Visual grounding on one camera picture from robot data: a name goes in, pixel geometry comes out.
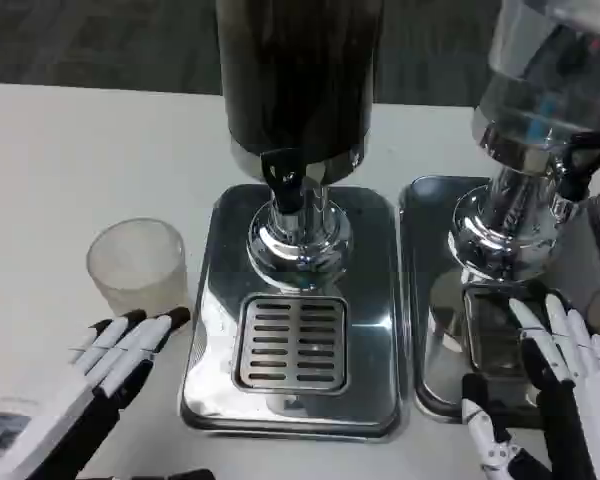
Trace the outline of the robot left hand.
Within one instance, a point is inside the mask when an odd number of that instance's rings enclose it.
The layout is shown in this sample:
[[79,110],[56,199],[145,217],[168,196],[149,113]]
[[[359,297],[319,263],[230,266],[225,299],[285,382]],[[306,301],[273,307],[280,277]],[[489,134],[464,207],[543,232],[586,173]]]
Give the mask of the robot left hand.
[[191,319],[176,307],[100,320],[54,368],[37,367],[0,397],[0,479],[75,479],[135,400],[171,335]]

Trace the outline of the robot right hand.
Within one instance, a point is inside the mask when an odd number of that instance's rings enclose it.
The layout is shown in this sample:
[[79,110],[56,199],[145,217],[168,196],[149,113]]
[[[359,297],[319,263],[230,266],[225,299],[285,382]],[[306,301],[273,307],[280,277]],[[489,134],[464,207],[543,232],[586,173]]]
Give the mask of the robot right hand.
[[543,325],[518,299],[509,308],[521,326],[523,364],[537,389],[547,454],[543,465],[516,444],[494,415],[485,379],[462,380],[462,420],[488,479],[600,479],[600,335],[554,294],[545,298]]

